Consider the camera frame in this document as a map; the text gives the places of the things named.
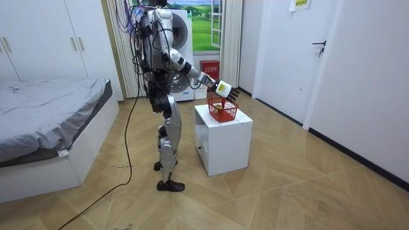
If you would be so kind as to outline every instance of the white nightstand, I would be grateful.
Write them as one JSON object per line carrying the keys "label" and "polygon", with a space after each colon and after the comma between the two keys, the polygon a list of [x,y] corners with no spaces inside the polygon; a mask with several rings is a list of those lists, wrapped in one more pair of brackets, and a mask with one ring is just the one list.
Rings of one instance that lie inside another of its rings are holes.
{"label": "white nightstand", "polygon": [[253,120],[238,109],[234,121],[219,123],[210,115],[208,105],[194,108],[196,148],[207,174],[247,167]]}

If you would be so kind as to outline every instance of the parquet floor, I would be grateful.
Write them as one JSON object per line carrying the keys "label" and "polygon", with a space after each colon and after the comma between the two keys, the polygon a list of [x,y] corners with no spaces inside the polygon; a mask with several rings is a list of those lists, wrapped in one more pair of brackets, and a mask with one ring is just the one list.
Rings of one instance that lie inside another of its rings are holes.
{"label": "parquet floor", "polygon": [[[254,120],[249,167],[207,177],[194,146],[193,106],[204,103],[180,104],[183,134],[173,179],[186,184],[184,192],[156,191],[162,118],[140,99],[128,135],[131,184],[65,229],[409,229],[408,192],[244,94],[238,103]],[[125,182],[123,131],[131,105],[121,105],[83,186],[0,204],[0,229],[57,229]]]}

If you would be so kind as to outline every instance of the wardrobe door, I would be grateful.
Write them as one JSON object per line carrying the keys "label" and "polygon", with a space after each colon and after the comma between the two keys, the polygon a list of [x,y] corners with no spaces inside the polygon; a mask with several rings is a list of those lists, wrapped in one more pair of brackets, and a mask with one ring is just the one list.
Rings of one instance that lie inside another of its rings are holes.
{"label": "wardrobe door", "polygon": [[0,42],[0,83],[4,81],[19,80],[19,76],[14,69],[12,61],[10,61],[3,43]]}
{"label": "wardrobe door", "polygon": [[25,0],[0,1],[0,39],[22,81],[54,73]]}
{"label": "wardrobe door", "polygon": [[48,79],[88,78],[64,0],[25,0],[54,69]]}
{"label": "wardrobe door", "polygon": [[88,77],[110,79],[118,100],[122,100],[101,0],[65,0],[65,3],[79,41]]}

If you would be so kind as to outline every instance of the door lock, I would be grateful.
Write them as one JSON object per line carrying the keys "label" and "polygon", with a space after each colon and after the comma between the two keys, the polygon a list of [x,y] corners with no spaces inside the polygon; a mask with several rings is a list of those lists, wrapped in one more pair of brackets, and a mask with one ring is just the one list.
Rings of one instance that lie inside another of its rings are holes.
{"label": "door lock", "polygon": [[320,42],[320,43],[313,43],[313,45],[323,45],[324,47],[320,49],[320,55],[318,57],[321,57],[321,54],[324,53],[325,50],[325,45],[327,44],[327,41],[325,42]]}

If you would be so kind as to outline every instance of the red plastic basket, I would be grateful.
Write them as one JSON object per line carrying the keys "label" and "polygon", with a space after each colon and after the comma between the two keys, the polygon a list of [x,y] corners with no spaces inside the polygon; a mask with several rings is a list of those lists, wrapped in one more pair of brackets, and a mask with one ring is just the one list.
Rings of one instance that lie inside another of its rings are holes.
{"label": "red plastic basket", "polygon": [[207,104],[210,115],[218,122],[233,121],[236,117],[238,105],[227,102],[225,98],[217,96],[215,93],[210,93]]}

